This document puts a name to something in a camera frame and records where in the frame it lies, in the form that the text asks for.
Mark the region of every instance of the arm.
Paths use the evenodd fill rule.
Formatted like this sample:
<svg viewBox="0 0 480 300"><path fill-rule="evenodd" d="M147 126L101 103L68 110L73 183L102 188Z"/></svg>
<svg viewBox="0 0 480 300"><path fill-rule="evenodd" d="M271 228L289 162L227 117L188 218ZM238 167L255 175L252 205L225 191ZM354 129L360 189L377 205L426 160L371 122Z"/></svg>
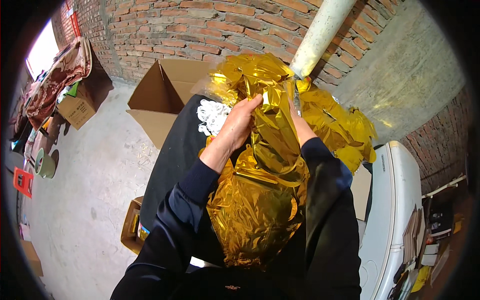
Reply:
<svg viewBox="0 0 480 300"><path fill-rule="evenodd" d="M295 111L291 115L311 176L306 206L307 295L321 290L326 299L358 299L359 235L350 190L352 174L303 118Z"/></svg>
<svg viewBox="0 0 480 300"><path fill-rule="evenodd" d="M117 284L112 300L142 296L166 299L172 293L190 263L193 236L208 195L232 152L245 142L250 132L251 113L261 102L262 97L258 95L235 105L218 136L202 152L184 180L160 203L154 227L137 259Z"/></svg>

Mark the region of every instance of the person's left hand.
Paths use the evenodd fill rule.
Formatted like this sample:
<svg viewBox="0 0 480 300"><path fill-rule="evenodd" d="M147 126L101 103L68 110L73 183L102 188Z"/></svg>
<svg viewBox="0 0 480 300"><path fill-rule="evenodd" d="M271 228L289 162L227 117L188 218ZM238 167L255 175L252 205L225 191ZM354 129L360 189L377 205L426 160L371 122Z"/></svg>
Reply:
<svg viewBox="0 0 480 300"><path fill-rule="evenodd" d="M243 99L228 114L222 129L200 155L200 160L217 173L221 173L233 151L240 148L250 134L252 112L263 101L257 94L252 100Z"/></svg>

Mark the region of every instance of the white curly ribbon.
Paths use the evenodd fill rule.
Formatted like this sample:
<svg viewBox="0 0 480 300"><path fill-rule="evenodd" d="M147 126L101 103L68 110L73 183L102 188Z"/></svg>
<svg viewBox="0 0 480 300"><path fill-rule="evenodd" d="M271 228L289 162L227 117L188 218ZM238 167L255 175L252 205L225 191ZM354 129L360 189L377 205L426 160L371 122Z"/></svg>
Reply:
<svg viewBox="0 0 480 300"><path fill-rule="evenodd" d="M197 108L197 116L202 123L198 124L198 131L206 136L217 136L231 111L232 109L225 104L201 100Z"/></svg>

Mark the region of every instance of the bucket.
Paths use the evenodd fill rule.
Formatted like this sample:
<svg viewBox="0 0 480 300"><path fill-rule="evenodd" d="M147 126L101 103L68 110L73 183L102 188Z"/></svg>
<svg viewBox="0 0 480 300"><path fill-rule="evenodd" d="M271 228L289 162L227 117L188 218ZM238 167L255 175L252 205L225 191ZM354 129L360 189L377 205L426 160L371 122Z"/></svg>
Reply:
<svg viewBox="0 0 480 300"><path fill-rule="evenodd" d="M53 158L46 154L43 148L40 148L35 160L35 174L40 175L43 178L53 178L55 168L56 165Z"/></svg>

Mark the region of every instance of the red floral blanket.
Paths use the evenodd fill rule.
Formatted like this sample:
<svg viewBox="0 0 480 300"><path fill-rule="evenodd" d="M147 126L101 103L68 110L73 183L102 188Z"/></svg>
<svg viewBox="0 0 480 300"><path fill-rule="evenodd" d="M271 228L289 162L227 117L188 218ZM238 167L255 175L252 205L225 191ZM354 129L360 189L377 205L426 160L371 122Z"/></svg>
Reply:
<svg viewBox="0 0 480 300"><path fill-rule="evenodd" d="M91 69L90 42L87 38L79 36L71 43L70 49L53 64L40 88L32 95L25 112L35 130L38 130L53 113L58 93L65 86L88 77Z"/></svg>

